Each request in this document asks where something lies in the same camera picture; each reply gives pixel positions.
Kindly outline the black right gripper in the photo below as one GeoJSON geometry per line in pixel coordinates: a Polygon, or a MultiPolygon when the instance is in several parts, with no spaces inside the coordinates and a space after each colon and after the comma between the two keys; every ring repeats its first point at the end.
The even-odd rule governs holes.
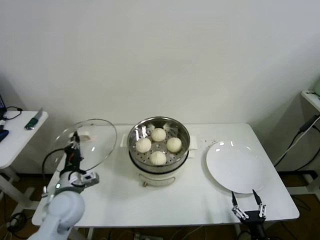
{"type": "Polygon", "coordinates": [[[252,192],[255,201],[258,205],[258,210],[251,210],[245,212],[242,211],[239,208],[236,196],[232,191],[232,212],[237,218],[245,218],[242,219],[241,222],[248,227],[251,238],[266,238],[266,233],[263,226],[263,223],[266,220],[266,205],[263,204],[260,196],[254,189],[252,190],[252,192]]]}

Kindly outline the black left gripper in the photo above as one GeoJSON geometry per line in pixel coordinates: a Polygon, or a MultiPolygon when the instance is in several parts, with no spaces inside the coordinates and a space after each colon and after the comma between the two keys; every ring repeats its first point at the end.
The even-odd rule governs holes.
{"type": "Polygon", "coordinates": [[[71,172],[74,170],[80,169],[80,163],[82,161],[81,156],[81,145],[80,142],[77,141],[77,132],[74,131],[73,133],[69,134],[68,137],[68,147],[64,149],[66,154],[65,164],[64,164],[64,171],[71,172]]]}

